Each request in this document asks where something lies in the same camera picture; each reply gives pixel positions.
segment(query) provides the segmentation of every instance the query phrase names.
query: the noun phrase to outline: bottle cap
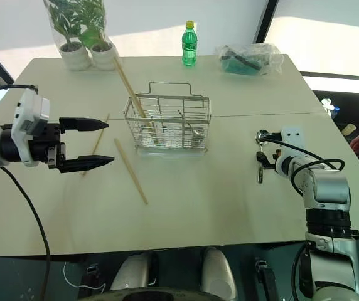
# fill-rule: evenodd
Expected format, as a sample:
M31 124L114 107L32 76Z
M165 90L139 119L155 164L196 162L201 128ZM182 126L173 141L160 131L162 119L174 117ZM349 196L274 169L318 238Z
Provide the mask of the bottle cap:
M186 28L193 28L193 21L187 21L185 23L185 25L186 25Z

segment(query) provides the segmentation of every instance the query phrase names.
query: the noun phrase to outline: wire basket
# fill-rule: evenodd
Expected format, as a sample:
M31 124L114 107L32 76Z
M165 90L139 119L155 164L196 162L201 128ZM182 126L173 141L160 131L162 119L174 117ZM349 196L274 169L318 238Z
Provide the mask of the wire basket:
M188 85L187 96L153 95L151 85ZM192 93L190 83L149 82L147 93L136 96L144 110L142 118L131 97L124 117L134 136L135 146L145 149L204 151L211 118L208 97Z

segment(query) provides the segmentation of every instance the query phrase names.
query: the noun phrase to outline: black cable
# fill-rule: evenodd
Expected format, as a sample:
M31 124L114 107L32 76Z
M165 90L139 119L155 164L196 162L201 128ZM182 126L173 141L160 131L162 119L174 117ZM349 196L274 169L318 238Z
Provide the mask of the black cable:
M16 187L19 189L19 191L21 192L21 194L24 196L24 198L27 200L29 207L31 209L31 212L33 213L33 215L35 216L37 225L39 226L40 232L41 232L41 237L43 239L44 242L44 246L46 248L46 272L44 275L44 280L43 280L43 284L41 286L41 292L40 292L40 300L44 300L45 299L45 295L46 295L46 288L47 288L47 282L48 282L48 274L50 273L50 265L51 265L51 257L50 257L50 247L48 246L48 242L47 242L47 237L46 237L46 233L44 232L44 228L43 225L41 224L40 218L37 215L36 209L33 206L29 196L27 195L27 193L23 190L22 186L19 184L18 180L14 177L13 174L11 174L11 172L9 170L7 170L5 167L0 167L10 178L11 180L14 182L14 184L16 185Z
M299 173L304 168L307 168L309 166L313 166L313 165L321 164L321 163L328 164L329 162L338 162L338 163L340 163L340 167L338 168L339 171L342 171L344 166L345 166L345 162L343 160L341 160L341 159L321 159L321 160L317 160L317 161L313 161L313 162L301 165L291 174L291 177L290 177L291 185L293 186L293 188L296 190L296 192L300 196L303 196L303 193L301 192L301 190L299 190L299 188L295 184L295 177L296 177L297 173Z
M303 251L305 250L305 243L298 249L298 252L294 258L294 261L292 262L292 267L291 267L291 292L292 292L292 297L294 298L294 301L299 301L298 300L298 296L297 296L297 288L295 286L295 278L296 278L296 273L297 273L297 264L299 261L299 257L301 256L301 254L303 253Z
M289 147L290 149L295 149L296 151L299 151L299 152L303 152L304 154L307 154L311 157L314 157L315 159L317 160L323 160L322 157L314 154L313 152L308 152L307 150L305 149L302 149L298 146L295 146L295 145L292 145L292 144L288 144L288 143L285 143L283 141L278 141L278 140L274 140L274 139L268 139L268 138L260 138L260 141L268 141L268 142L272 142L272 143L275 143L275 144L280 144L280 145L283 145L283 146L286 146L286 147ZM327 163L327 165L332 168L332 169L337 169L334 165L330 164L330 163Z
M3 85L0 86L0 90L8 90L8 89L30 89L38 94L39 89L34 85Z

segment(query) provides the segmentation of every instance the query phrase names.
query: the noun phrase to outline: plastic bag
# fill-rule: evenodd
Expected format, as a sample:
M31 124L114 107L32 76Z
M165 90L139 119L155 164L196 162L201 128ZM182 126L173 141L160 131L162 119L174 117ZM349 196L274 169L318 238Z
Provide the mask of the plastic bag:
M55 44L69 70L90 66L87 49L94 65L104 71L115 69L119 58L114 44L105 33L104 0L43 0Z
M250 46L223 46L216 49L218 61L224 72L242 75L281 74L284 56L273 44L260 43Z

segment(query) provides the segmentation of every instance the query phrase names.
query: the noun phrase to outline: wooden chopstick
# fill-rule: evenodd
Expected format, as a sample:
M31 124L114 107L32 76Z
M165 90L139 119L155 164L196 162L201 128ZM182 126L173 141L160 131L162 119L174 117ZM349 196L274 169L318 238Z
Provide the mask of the wooden chopstick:
M105 122L107 123L110 119L110 113L107 114L107 118L105 119ZM99 135L99 138L97 139L97 142L96 144L94 145L94 148L93 148L93 152L92 152L92 155L94 155L97 151L97 148L99 147L99 143L100 143L100 140L102 139L102 136L103 136L103 133L104 133L104 129L103 128L101 131L100 131L100 135ZM82 172L82 177L86 176L86 173L87 171L83 171Z
M136 177L136 175L135 175L135 172L134 172L134 170L132 169L131 164L129 163L129 160L128 160L128 157L127 157L126 153L125 153L124 150L122 149L121 143L119 143L118 138L115 138L115 139L114 139L114 143L115 143L115 145L116 145L117 148L118 148L119 154L121 155L121 158L122 158L122 160L124 161L125 166L127 167L127 170L128 170L128 172L129 172L129 174L131 175L132 180L134 181L134 184L135 184L137 190L139 191L139 194L141 195L141 197L142 197L144 203L145 203L146 205L148 205L149 203L148 203L148 201L147 201L147 199L146 199L146 196L145 196L145 194L144 194L144 192L143 192L143 190L142 190L141 184L140 184L139 181L137 180L137 177Z
M126 77L126 75L125 75L125 73L124 73L124 71L123 71L123 69L121 67L121 64L119 63L119 61L118 61L118 59L116 57L114 57L114 64L115 64L115 67L117 67L119 76L121 77L121 80L124 83L124 86L126 87L129 96L131 96L132 103L134 104L136 110L138 111L139 115L142 118L146 118L146 113L144 112L138 97L136 96L136 94L135 94L134 90L132 89L131 85L129 84L128 78ZM157 138L157 135L156 135L156 130L154 129L153 123L152 122L145 122L145 126L148 128L149 133L151 134L154 143L159 144L158 143L158 138Z

